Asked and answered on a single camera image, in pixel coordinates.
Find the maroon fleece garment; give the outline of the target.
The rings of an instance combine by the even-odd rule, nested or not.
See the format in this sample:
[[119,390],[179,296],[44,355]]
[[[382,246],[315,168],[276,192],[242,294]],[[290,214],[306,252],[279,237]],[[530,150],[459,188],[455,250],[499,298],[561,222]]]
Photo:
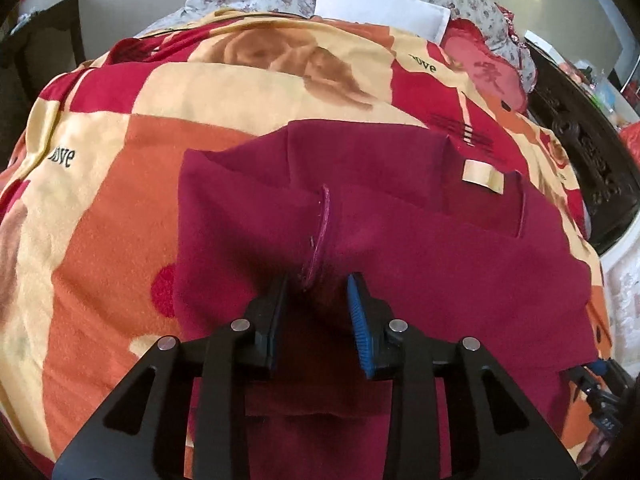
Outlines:
[[189,150],[178,180],[174,310],[198,339],[285,280],[266,382],[247,388],[255,479],[377,479],[390,385],[358,362],[346,283],[430,337],[477,338],[555,431],[567,368],[598,352],[589,266],[559,209],[516,171],[466,182],[449,138],[422,128],[304,120],[223,152]]

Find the white embroidered upholstered chair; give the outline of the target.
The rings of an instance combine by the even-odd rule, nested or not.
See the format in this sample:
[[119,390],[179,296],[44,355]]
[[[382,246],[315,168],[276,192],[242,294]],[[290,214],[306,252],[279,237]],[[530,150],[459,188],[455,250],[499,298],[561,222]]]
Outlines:
[[613,356],[639,367],[639,240],[620,244],[602,258],[604,290],[613,338]]

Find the dark carved wooden headboard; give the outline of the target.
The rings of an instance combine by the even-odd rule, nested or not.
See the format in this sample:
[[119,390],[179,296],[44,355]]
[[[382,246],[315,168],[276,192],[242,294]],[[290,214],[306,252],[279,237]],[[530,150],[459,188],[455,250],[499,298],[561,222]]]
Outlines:
[[639,169],[617,131],[585,90],[530,41],[537,82],[528,111],[552,130],[567,152],[600,255],[626,233],[639,212]]

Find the orange red patterned blanket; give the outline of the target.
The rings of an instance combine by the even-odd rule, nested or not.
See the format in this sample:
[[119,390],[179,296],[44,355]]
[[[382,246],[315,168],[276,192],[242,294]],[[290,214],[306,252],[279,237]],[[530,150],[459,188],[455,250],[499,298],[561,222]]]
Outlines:
[[[609,356],[599,258],[555,134],[453,70],[404,30],[279,13],[217,12],[115,44],[36,99],[1,176],[1,474],[55,479],[66,446],[163,336],[174,304],[178,180],[186,151],[223,152],[292,122],[402,125],[446,136],[466,182],[500,192],[516,171],[559,209],[589,266],[587,315]],[[587,439],[570,387],[561,431]]]

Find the red heart cushion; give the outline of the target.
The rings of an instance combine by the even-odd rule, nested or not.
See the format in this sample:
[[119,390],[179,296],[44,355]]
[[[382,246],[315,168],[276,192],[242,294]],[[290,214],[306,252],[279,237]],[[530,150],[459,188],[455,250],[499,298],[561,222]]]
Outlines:
[[440,42],[453,70],[465,70],[475,87],[506,103],[510,110],[523,113],[527,94],[520,74],[507,60],[486,46],[475,24],[464,18],[451,20]]

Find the dark wooden side table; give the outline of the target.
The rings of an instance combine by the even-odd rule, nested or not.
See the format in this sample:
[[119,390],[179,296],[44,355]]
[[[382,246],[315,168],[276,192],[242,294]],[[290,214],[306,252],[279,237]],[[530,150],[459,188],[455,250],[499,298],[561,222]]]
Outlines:
[[80,0],[61,0],[30,14],[1,39],[2,167],[8,166],[40,92],[85,60]]

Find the white pillow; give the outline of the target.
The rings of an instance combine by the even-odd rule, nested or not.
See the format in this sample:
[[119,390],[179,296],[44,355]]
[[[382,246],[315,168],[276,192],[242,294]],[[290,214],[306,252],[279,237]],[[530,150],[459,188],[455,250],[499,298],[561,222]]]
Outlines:
[[390,26],[440,44],[451,11],[422,0],[316,0],[319,18]]

